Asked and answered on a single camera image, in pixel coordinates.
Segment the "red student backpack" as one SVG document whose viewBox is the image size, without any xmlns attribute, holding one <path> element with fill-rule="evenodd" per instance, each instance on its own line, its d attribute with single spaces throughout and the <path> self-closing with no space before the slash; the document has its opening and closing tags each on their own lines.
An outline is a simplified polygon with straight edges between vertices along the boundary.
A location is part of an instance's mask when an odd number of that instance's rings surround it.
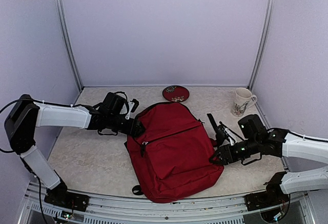
<svg viewBox="0 0 328 224">
<path fill-rule="evenodd" d="M 132 188 L 155 203 L 187 198 L 215 185 L 224 167 L 210 162 L 215 150 L 203 123 L 181 103 L 156 103 L 136 115 L 145 127 L 126 147 L 138 179 Z"/>
</svg>

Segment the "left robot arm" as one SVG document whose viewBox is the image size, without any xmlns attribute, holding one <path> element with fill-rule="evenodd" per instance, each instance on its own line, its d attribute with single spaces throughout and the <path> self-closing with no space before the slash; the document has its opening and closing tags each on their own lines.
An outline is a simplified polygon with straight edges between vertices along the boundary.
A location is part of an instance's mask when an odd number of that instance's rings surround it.
<svg viewBox="0 0 328 224">
<path fill-rule="evenodd" d="M 66 206 L 72 195 L 64 180 L 50 166 L 36 139 L 46 138 L 46 132 L 58 135 L 63 128 L 95 131 L 100 136 L 121 133 L 138 137 L 145 131 L 142 122 L 131 116 L 138 105 L 138 100 L 128 100 L 124 92 L 109 92 L 95 105 L 64 105 L 23 94 L 1 108 L 2 112 L 10 109 L 4 129 L 11 149 L 5 152 L 18 155 L 34 177 L 51 192 L 52 198 Z"/>
</svg>

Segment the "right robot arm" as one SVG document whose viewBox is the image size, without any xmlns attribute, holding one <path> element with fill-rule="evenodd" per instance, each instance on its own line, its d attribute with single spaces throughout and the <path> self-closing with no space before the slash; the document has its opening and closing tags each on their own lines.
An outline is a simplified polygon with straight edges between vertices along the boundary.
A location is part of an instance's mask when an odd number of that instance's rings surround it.
<svg viewBox="0 0 328 224">
<path fill-rule="evenodd" d="M 207 114 L 216 135 L 216 151 L 210 162 L 226 166 L 235 162 L 246 165 L 245 160 L 254 154 L 260 156 L 295 157 L 325 164 L 324 167 L 303 172 L 279 172 L 268 182 L 262 201 L 272 206 L 282 194 L 315 191 L 327 188 L 327 140 L 294 133 L 288 129 L 266 128 L 257 114 L 238 121 L 243 136 L 240 142 L 233 138 L 235 132 L 223 123 L 216 123 Z"/>
</svg>

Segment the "white ceramic mug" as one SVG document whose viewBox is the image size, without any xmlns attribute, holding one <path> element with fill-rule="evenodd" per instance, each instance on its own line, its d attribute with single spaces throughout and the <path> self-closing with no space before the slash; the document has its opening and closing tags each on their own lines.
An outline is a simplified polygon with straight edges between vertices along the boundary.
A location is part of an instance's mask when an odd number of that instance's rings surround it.
<svg viewBox="0 0 328 224">
<path fill-rule="evenodd" d="M 233 97 L 231 113 L 234 116 L 241 117 L 247 108 L 257 103 L 257 96 L 247 88 L 236 88 Z"/>
</svg>

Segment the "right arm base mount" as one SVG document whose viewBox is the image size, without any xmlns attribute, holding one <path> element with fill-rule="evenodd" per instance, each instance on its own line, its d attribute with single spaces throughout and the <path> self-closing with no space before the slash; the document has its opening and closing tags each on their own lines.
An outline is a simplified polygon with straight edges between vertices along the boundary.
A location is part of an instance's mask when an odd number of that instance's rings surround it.
<svg viewBox="0 0 328 224">
<path fill-rule="evenodd" d="M 286 172 L 278 172 L 270 179 L 264 191 L 247 194 L 245 205 L 248 211 L 272 207 L 290 200 L 290 195 L 283 193 L 280 184 Z"/>
</svg>

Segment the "aluminium front rail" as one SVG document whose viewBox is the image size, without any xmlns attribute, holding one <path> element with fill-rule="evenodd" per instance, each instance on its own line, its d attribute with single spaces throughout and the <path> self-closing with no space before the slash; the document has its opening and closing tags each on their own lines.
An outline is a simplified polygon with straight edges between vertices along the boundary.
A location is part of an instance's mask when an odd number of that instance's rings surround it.
<svg viewBox="0 0 328 224">
<path fill-rule="evenodd" d="M 249 211 L 244 196 L 248 193 L 222 197 L 189 198 L 173 203 L 153 203 L 145 198 L 121 197 L 96 194 L 79 190 L 72 193 L 89 196 L 86 211 L 74 210 L 71 218 L 61 218 L 65 209 L 42 203 L 48 223 L 53 218 L 67 223 L 246 223 L 247 215 L 255 215 L 255 222 L 261 223 L 263 210 Z M 18 211 L 18 220 L 14 223 L 32 223 L 32 216 L 41 214 L 39 205 L 39 184 L 30 182 Z M 274 223 L 319 223 L 310 201 L 309 193 L 295 193 L 291 196 L 287 215 Z"/>
</svg>

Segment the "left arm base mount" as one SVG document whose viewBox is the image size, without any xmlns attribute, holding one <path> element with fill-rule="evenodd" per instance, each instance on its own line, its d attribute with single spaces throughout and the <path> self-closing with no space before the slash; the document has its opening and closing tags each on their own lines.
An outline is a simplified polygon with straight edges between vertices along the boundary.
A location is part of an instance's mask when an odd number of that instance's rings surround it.
<svg viewBox="0 0 328 224">
<path fill-rule="evenodd" d="M 64 183 L 60 183 L 52 190 L 47 189 L 44 201 L 54 206 L 73 211 L 86 212 L 89 203 L 89 196 L 70 192 Z"/>
</svg>

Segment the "left aluminium frame post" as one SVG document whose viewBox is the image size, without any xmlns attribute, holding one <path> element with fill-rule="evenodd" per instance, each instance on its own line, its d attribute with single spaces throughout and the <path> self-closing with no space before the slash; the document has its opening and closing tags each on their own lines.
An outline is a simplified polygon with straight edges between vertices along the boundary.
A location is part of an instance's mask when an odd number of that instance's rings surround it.
<svg viewBox="0 0 328 224">
<path fill-rule="evenodd" d="M 57 10 L 58 18 L 59 18 L 61 33 L 63 36 L 63 40 L 64 40 L 64 44 L 65 44 L 65 48 L 66 48 L 66 52 L 67 52 L 67 56 L 68 56 L 69 65 L 71 67 L 73 78 L 74 78 L 75 84 L 77 86 L 77 89 L 78 89 L 79 93 L 81 93 L 84 86 L 83 86 L 83 82 L 81 80 L 81 76 L 80 76 L 80 73 L 79 73 L 79 70 L 77 67 L 77 63 L 75 61 L 72 44 L 71 44 L 71 40 L 69 37 L 69 31 L 68 31 L 68 27 L 67 27 L 67 23 L 66 23 L 66 18 L 65 18 L 65 10 L 64 10 L 63 0 L 55 0 L 55 4 L 56 4 L 56 10 Z"/>
</svg>

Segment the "aluminium frame post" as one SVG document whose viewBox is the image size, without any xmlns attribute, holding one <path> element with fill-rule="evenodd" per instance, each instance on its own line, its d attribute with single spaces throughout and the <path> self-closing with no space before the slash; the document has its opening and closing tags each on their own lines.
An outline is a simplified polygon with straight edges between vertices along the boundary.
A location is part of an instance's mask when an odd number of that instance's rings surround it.
<svg viewBox="0 0 328 224">
<path fill-rule="evenodd" d="M 67 23 L 66 23 L 66 18 L 65 18 L 65 10 L 64 10 L 63 0 L 55 0 L 55 4 L 56 4 L 56 10 L 57 10 L 58 18 L 59 18 L 61 33 L 63 36 L 63 40 L 64 40 L 64 44 L 65 44 L 65 48 L 66 48 L 66 52 L 67 52 L 67 56 L 68 56 L 69 65 L 71 67 L 73 78 L 74 78 L 75 84 L 77 86 L 77 89 L 78 89 L 79 93 L 81 93 L 84 86 L 83 86 L 83 82 L 81 80 L 81 76 L 80 76 L 80 73 L 79 73 L 79 70 L 77 67 L 77 63 L 75 61 L 72 44 L 71 44 L 71 40 L 69 37 L 69 31 L 68 31 L 68 27 L 67 27 Z"/>
<path fill-rule="evenodd" d="M 264 51 L 265 51 L 265 46 L 267 43 L 269 31 L 270 31 L 270 25 L 271 25 L 271 20 L 272 20 L 272 15 L 274 12 L 274 6 L 275 6 L 275 0 L 268 0 L 267 5 L 266 5 L 266 11 L 265 11 L 265 16 L 264 16 L 264 22 L 263 22 L 263 27 L 262 27 L 262 33 L 259 41 L 259 46 L 258 50 L 256 53 L 256 58 L 255 58 L 255 63 L 254 67 L 252 70 L 252 74 L 248 83 L 248 89 L 253 90 L 255 87 L 256 79 L 259 74 L 260 70 L 260 65 L 262 63 Z"/>
</svg>

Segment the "right aluminium frame post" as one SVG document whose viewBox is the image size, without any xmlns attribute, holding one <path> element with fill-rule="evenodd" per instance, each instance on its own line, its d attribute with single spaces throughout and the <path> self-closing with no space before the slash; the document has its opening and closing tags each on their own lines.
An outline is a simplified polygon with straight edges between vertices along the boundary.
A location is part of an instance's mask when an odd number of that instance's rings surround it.
<svg viewBox="0 0 328 224">
<path fill-rule="evenodd" d="M 255 87 L 256 79 L 259 74 L 260 70 L 260 65 L 262 63 L 264 51 L 265 51 L 265 46 L 267 43 L 269 31 L 270 31 L 270 25 L 271 25 L 271 20 L 272 20 L 272 15 L 274 12 L 274 6 L 275 6 L 275 0 L 268 0 L 267 5 L 266 5 L 266 11 L 265 11 L 265 16 L 264 16 L 264 22 L 263 22 L 263 27 L 262 27 L 262 33 L 259 41 L 259 46 L 258 50 L 256 53 L 256 58 L 255 58 L 255 63 L 254 67 L 252 70 L 252 74 L 248 83 L 248 89 L 253 90 Z"/>
</svg>

